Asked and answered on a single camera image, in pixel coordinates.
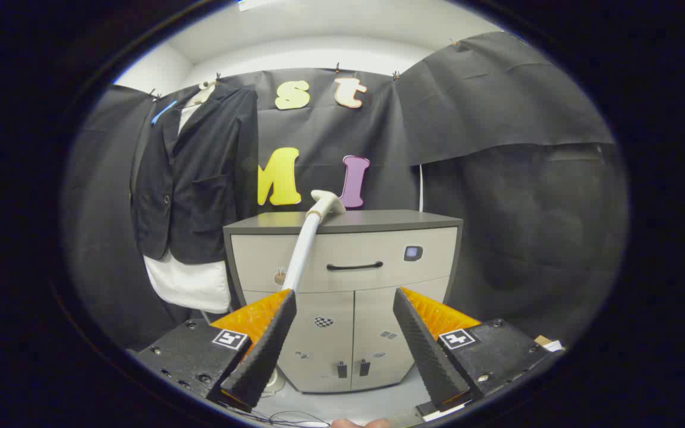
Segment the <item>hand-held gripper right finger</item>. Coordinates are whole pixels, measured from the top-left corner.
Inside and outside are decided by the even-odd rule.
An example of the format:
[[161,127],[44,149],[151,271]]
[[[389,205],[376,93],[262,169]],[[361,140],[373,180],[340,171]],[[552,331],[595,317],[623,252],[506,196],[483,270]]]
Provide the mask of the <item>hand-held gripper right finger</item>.
[[504,319],[477,320],[399,287],[392,313],[432,406],[448,411],[510,388],[563,351]]

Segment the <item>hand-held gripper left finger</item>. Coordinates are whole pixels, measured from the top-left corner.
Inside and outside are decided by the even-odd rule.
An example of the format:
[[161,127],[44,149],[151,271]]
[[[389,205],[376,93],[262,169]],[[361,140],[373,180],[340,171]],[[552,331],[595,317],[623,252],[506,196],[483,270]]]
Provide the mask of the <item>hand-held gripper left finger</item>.
[[257,406],[296,317],[285,289],[208,323],[190,319],[136,353],[150,371],[215,403]]

